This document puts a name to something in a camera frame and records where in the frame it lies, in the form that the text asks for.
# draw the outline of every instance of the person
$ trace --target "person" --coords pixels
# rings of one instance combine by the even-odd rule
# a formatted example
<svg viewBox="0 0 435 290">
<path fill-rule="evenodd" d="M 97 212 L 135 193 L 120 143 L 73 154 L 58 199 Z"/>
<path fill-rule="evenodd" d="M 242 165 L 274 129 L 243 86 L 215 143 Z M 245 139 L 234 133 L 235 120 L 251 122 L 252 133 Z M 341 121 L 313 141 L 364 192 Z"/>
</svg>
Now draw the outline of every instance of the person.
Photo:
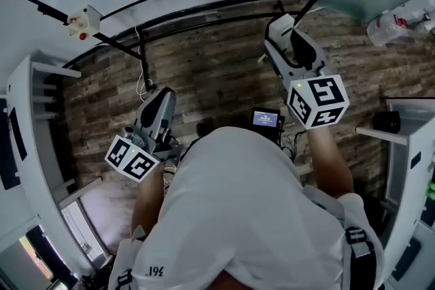
<svg viewBox="0 0 435 290">
<path fill-rule="evenodd" d="M 242 128 L 195 142 L 165 197 L 160 164 L 139 184 L 133 237 L 120 243 L 109 289 L 378 289 L 383 249 L 351 171 L 328 127 L 307 136 L 325 204 L 307 197 L 276 144 Z M 347 226 L 370 241 L 368 266 L 346 266 Z"/>
</svg>

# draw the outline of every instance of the white t-shirt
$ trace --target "white t-shirt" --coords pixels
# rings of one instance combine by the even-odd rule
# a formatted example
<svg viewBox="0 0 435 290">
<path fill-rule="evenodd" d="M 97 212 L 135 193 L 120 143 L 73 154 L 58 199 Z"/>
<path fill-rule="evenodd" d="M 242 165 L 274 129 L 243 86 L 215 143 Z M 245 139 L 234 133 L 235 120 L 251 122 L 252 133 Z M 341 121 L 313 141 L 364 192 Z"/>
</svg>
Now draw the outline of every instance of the white t-shirt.
<svg viewBox="0 0 435 290">
<path fill-rule="evenodd" d="M 343 227 L 305 197 L 296 175 L 280 148 L 254 132 L 225 127 L 199 140 L 177 169 L 158 223 L 128 256 L 138 287 L 205 289 L 225 270 L 252 289 L 340 289 Z M 338 201 L 375 245 L 377 289 L 383 252 L 362 199 Z M 118 255 L 131 245 L 124 241 Z M 127 267 L 118 257 L 112 286 Z"/>
</svg>

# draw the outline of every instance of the small display screen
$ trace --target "small display screen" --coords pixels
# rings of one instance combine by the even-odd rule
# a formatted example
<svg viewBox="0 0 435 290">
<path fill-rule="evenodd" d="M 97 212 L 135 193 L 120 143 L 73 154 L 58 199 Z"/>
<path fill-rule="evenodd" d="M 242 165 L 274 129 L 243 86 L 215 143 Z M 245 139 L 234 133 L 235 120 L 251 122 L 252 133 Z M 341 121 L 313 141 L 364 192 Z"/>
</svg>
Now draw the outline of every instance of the small display screen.
<svg viewBox="0 0 435 290">
<path fill-rule="evenodd" d="M 265 113 L 264 111 L 255 111 L 253 124 L 257 126 L 276 127 L 278 122 L 277 113 Z"/>
</svg>

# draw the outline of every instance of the printed number on shirt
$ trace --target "printed number on shirt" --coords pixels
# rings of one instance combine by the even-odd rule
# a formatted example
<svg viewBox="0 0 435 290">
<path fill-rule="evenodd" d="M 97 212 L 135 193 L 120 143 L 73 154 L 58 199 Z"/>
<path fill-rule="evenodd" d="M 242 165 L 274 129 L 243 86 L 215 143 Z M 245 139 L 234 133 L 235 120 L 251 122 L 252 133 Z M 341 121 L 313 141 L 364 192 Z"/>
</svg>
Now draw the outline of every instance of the printed number on shirt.
<svg viewBox="0 0 435 290">
<path fill-rule="evenodd" d="M 145 276 L 163 276 L 163 267 L 150 267 L 150 272 Z"/>
</svg>

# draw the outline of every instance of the forearm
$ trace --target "forearm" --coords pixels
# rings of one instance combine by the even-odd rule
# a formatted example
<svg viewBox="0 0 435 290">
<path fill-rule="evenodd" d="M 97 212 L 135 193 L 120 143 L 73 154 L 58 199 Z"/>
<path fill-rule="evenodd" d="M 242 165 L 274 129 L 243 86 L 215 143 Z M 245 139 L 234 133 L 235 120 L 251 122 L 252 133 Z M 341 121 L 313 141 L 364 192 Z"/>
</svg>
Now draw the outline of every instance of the forearm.
<svg viewBox="0 0 435 290">
<path fill-rule="evenodd" d="M 307 131 L 317 187 L 333 197 L 353 192 L 353 178 L 329 127 Z"/>
<path fill-rule="evenodd" d="M 163 203 L 163 168 L 159 164 L 138 186 L 137 198 L 131 219 L 131 233 L 141 225 L 146 235 L 157 224 Z"/>
</svg>

